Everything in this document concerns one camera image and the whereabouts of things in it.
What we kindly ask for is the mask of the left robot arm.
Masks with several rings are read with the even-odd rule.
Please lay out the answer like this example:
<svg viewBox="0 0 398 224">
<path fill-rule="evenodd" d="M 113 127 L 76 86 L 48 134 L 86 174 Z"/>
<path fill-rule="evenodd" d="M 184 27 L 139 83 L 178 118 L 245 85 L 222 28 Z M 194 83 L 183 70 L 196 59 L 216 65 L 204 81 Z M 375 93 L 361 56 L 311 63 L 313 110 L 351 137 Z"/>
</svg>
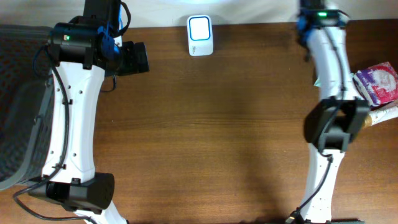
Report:
<svg viewBox="0 0 398 224">
<path fill-rule="evenodd" d="M 125 223 L 114 202 L 114 176 L 95 169 L 96 107 L 106 77 L 149 71 L 142 42 L 122 40 L 122 1 L 86 1 L 83 14 L 50 31 L 45 53 L 54 79 L 50 147 L 41 176 L 26 192 L 87 223 Z"/>
</svg>

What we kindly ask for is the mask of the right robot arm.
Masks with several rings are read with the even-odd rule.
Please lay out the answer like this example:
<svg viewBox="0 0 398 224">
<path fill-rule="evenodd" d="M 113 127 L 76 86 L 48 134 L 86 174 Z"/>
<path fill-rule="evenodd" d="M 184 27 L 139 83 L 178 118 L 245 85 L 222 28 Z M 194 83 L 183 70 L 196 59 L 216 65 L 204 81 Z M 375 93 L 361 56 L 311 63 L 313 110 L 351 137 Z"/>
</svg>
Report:
<svg viewBox="0 0 398 224">
<path fill-rule="evenodd" d="M 350 77 L 348 22 L 349 15 L 330 1 L 298 2 L 298 43 L 313 59 L 320 90 L 319 102 L 303 124 L 310 159 L 304 197 L 286 223 L 332 223 L 338 170 L 370 110 Z"/>
</svg>

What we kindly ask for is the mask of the pink purple tissue pack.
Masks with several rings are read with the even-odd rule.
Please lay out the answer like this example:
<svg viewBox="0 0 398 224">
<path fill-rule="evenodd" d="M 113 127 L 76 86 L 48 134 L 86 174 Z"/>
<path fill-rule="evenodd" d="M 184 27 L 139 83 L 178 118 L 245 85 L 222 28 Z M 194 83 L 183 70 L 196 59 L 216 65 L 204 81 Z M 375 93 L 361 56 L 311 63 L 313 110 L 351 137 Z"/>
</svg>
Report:
<svg viewBox="0 0 398 224">
<path fill-rule="evenodd" d="M 397 99 L 397 72 L 389 62 L 358 70 L 353 81 L 359 94 L 372 108 Z"/>
</svg>

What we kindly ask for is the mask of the teal wet wipes packet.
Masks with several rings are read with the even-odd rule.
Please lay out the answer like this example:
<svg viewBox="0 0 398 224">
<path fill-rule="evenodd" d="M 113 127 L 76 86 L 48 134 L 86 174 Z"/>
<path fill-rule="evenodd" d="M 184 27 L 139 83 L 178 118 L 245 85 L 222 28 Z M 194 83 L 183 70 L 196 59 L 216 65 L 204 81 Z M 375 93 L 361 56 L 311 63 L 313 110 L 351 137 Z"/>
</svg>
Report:
<svg viewBox="0 0 398 224">
<path fill-rule="evenodd" d="M 315 80 L 315 82 L 314 82 L 314 84 L 313 84 L 315 87 L 321 87 L 321 81 L 320 81 L 320 79 L 317 77 L 316 78 L 316 80 Z"/>
</svg>

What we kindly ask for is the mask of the white tube with gold cap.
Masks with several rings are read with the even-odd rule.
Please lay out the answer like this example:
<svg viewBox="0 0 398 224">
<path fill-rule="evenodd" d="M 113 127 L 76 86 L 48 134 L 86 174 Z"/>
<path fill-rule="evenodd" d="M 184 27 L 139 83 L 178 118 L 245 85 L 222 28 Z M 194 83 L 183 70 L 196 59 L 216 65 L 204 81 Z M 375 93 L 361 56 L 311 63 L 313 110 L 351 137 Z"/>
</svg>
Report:
<svg viewBox="0 0 398 224">
<path fill-rule="evenodd" d="M 397 105 L 385 106 L 378 110 L 370 111 L 365 118 L 363 127 L 367 128 L 394 118 L 397 118 Z"/>
</svg>

